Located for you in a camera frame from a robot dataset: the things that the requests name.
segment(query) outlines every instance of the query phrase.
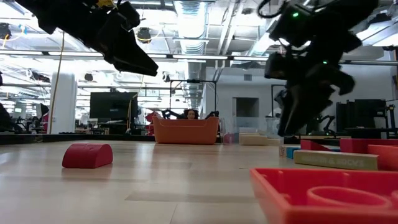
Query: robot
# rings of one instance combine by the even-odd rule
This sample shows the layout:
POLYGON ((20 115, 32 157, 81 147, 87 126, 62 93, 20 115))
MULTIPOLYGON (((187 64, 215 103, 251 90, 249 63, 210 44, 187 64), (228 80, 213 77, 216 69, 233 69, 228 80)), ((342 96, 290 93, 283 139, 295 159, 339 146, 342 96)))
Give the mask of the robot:
MULTIPOLYGON (((136 43, 132 28, 139 25, 140 18, 128 1, 121 4, 119 0, 115 6, 106 0, 16 1, 38 18, 44 31, 64 30, 101 52, 117 70, 156 75, 158 66, 136 43)), ((277 13, 264 15, 261 9, 269 2, 263 0, 257 14, 268 19, 280 15, 269 37, 284 39, 289 45, 285 54, 269 57, 264 76, 287 81, 276 99, 282 108, 278 135, 291 136, 332 104, 331 85, 339 87, 340 95, 353 90, 353 77, 340 71, 338 62, 343 52, 361 45, 349 30, 370 16, 379 1, 332 0, 319 5, 319 0, 314 0, 309 9, 291 0, 277 13), (294 50, 308 41, 308 47, 294 50)))

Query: wooden floor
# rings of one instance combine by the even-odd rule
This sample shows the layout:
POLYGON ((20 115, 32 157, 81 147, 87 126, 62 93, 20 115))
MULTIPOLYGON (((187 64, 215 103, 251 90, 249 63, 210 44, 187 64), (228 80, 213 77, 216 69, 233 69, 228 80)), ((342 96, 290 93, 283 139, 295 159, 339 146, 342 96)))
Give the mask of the wooden floor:
POLYGON ((112 145, 113 164, 63 169, 72 142, 0 146, 0 223, 266 223, 249 169, 309 167, 277 147, 90 142, 112 145))

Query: tv screen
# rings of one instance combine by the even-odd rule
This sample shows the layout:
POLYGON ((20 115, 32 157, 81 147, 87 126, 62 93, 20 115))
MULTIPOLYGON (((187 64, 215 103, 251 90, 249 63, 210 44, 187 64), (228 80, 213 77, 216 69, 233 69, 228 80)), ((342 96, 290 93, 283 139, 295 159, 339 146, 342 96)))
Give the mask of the tv screen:
POLYGON ((127 119, 131 100, 131 116, 137 116, 137 93, 91 93, 90 118, 127 119))

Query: orange bin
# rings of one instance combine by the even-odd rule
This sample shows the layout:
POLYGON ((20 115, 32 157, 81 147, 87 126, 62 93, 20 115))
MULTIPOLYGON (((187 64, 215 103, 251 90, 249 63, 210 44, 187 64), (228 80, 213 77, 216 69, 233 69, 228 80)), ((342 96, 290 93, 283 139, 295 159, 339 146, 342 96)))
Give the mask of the orange bin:
POLYGON ((218 118, 163 119, 153 117, 155 140, 161 144, 214 144, 218 118))

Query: exposed ductwork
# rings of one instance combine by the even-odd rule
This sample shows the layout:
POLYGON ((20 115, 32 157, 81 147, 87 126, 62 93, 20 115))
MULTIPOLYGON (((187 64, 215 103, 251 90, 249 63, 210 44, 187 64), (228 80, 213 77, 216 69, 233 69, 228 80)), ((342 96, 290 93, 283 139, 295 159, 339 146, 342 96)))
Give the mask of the exposed ductwork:
MULTIPOLYGON (((187 41, 180 41, 181 51, 183 54, 204 54, 205 53, 205 42, 202 40, 206 36, 206 23, 207 23, 207 2, 200 1, 175 1, 175 10, 178 15, 178 35, 180 38, 192 39, 187 41)), ((198 62, 188 62, 187 70, 185 71, 185 78, 188 79, 204 79, 205 69, 204 65, 198 62)), ((191 107, 198 108, 200 100, 195 98, 201 95, 199 90, 202 87, 187 85, 188 94, 192 96, 191 107)))

